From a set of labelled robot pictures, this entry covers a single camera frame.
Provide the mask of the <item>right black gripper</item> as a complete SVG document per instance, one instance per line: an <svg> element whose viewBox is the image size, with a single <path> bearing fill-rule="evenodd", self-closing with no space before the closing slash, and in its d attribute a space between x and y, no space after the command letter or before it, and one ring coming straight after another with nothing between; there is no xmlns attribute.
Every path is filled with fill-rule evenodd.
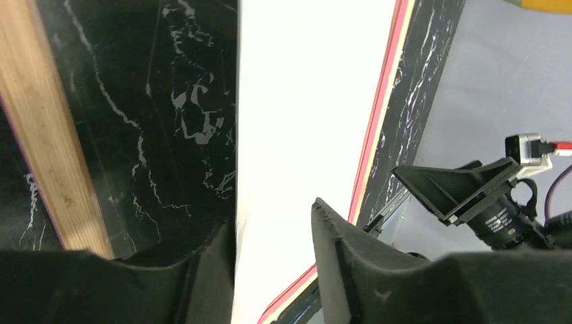
<svg viewBox="0 0 572 324"><path fill-rule="evenodd" d="M512 199L520 170L505 157L457 169L400 165L392 174L441 223L468 226L492 250L548 250L550 239L536 221L537 190L524 205Z"/></svg>

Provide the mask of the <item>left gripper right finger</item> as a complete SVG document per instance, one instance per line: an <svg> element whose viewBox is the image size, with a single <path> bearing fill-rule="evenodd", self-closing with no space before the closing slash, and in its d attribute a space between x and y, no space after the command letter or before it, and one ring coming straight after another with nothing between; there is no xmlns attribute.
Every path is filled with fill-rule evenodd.
<svg viewBox="0 0 572 324"><path fill-rule="evenodd" d="M500 251L425 261L311 211L326 323L570 323L571 253Z"/></svg>

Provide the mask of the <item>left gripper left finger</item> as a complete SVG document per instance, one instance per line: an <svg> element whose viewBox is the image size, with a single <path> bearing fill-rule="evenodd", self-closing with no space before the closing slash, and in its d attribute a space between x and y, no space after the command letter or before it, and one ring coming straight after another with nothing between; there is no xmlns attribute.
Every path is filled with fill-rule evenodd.
<svg viewBox="0 0 572 324"><path fill-rule="evenodd" d="M1 253L2 323L229 323L232 221L123 261L88 251Z"/></svg>

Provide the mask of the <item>pink wooden picture frame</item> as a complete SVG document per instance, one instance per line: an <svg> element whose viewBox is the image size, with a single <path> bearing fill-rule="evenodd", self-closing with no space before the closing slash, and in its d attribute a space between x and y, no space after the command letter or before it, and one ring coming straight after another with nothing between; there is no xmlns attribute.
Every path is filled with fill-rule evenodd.
<svg viewBox="0 0 572 324"><path fill-rule="evenodd" d="M232 221L234 300L240 2L1 2L1 104L62 251L123 261Z"/></svg>

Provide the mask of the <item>landscape photo print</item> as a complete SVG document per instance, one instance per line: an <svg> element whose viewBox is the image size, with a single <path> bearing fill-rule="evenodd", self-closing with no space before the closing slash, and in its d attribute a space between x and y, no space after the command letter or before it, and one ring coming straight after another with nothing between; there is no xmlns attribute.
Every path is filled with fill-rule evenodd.
<svg viewBox="0 0 572 324"><path fill-rule="evenodd" d="M233 323L314 263L311 208L346 215L394 1L241 1Z"/></svg>

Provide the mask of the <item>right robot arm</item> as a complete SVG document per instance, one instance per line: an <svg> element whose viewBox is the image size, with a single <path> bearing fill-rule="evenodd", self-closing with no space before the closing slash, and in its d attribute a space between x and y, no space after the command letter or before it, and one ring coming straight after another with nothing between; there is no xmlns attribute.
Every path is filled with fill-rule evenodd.
<svg viewBox="0 0 572 324"><path fill-rule="evenodd" d="M489 165L472 161L457 169L401 165L392 173L442 224L467 225L493 250L571 249L571 213L540 225L538 187L531 179L517 178L521 169L506 157ZM511 197L521 182L532 191L526 205Z"/></svg>

